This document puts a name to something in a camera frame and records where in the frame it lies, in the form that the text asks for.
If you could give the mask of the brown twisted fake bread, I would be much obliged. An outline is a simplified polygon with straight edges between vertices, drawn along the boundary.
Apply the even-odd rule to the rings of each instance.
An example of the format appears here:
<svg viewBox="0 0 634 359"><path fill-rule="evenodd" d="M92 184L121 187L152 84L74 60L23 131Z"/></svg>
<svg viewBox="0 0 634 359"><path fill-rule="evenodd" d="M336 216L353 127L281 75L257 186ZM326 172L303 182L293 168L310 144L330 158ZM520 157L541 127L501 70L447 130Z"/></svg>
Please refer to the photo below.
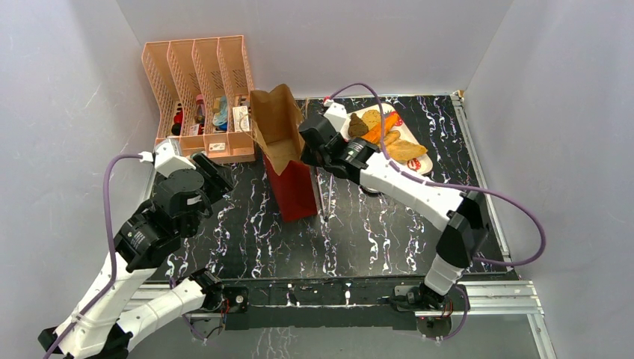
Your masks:
<svg viewBox="0 0 634 359"><path fill-rule="evenodd" d="M362 137L369 131L369 127L355 113L351 114L348 125L348 135L351 138Z"/></svg>

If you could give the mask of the oval yellow fake bread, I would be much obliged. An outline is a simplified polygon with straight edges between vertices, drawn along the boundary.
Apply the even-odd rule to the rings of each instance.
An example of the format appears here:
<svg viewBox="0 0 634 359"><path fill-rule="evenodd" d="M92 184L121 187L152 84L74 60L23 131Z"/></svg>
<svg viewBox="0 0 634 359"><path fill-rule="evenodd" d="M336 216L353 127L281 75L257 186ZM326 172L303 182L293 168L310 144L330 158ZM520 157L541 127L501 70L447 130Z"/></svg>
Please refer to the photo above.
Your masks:
<svg viewBox="0 0 634 359"><path fill-rule="evenodd" d="M390 158L399 163L405 163L411 159L417 159L428 152L428 150L420 144L400 139L387 146L386 149Z"/></svg>

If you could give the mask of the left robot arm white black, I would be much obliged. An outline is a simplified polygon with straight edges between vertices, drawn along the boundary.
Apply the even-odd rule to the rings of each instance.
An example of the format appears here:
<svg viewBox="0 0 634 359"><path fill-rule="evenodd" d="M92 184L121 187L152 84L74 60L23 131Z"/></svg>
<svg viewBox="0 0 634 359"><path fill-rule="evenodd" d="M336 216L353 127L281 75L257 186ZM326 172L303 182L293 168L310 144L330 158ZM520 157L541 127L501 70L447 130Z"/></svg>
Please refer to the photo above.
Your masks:
<svg viewBox="0 0 634 359"><path fill-rule="evenodd" d="M163 180L118 231L106 230L108 254L94 282L60 325L38 337L46 356L125 358L174 319L216 311L226 302L221 280L199 269L165 294L126 309L141 285L212 214L212 205L234 188L230 169L202 153L186 158L142 152L135 158L152 164Z"/></svg>

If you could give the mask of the round yellow fake bread slice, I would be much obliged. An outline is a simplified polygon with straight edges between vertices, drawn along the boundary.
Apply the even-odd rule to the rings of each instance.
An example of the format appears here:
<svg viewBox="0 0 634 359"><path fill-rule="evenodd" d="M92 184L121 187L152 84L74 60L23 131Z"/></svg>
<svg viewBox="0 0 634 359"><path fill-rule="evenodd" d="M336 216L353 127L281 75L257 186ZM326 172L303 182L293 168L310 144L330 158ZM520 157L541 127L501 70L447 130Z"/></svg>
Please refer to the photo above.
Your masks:
<svg viewBox="0 0 634 359"><path fill-rule="evenodd" d="M368 129L372 129L381 124L381 112L377 109L369 109L362 113L361 120L367 125Z"/></svg>

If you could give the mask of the red brown paper bag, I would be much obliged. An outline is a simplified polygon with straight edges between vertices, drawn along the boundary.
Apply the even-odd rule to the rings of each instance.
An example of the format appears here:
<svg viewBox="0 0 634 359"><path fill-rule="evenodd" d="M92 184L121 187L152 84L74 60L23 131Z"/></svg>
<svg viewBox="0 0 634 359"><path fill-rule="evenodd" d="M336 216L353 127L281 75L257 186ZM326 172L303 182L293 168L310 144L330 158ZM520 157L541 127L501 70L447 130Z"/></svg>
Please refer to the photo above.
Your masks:
<svg viewBox="0 0 634 359"><path fill-rule="evenodd" d="M253 139L263 152L268 180L285 222L318 214L310 169L301 161L304 120L288 85L249 93Z"/></svg>

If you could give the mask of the long yellow fake bread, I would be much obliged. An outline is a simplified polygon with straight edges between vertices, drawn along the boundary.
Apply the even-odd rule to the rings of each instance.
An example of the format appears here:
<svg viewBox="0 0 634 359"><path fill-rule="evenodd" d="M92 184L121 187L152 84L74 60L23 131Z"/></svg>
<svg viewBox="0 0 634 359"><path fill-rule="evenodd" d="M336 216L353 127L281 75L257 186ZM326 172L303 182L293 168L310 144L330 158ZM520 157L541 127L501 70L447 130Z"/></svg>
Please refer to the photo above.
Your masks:
<svg viewBox="0 0 634 359"><path fill-rule="evenodd" d="M384 145L385 147L389 146L390 144L392 144L393 142L397 141L398 139L400 139L401 133L400 131L394 130L394 131L389 131L385 136L384 136Z"/></svg>

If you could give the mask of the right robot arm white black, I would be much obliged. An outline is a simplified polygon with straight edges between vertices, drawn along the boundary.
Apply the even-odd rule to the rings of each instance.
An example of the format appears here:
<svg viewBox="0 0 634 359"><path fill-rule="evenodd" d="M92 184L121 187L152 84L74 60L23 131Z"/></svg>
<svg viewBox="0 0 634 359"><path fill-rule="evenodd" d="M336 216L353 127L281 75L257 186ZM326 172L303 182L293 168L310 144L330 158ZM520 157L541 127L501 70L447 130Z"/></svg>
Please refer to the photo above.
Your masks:
<svg viewBox="0 0 634 359"><path fill-rule="evenodd" d="M396 290L389 303L409 311L439 310L447 304L450 289L473 264L476 248L490 230L484 194L433 184L387 159L377 145L362 138L344 139L321 115L306 119L298 132L304 140L302 161L391 197L440 231L424 281L408 290Z"/></svg>

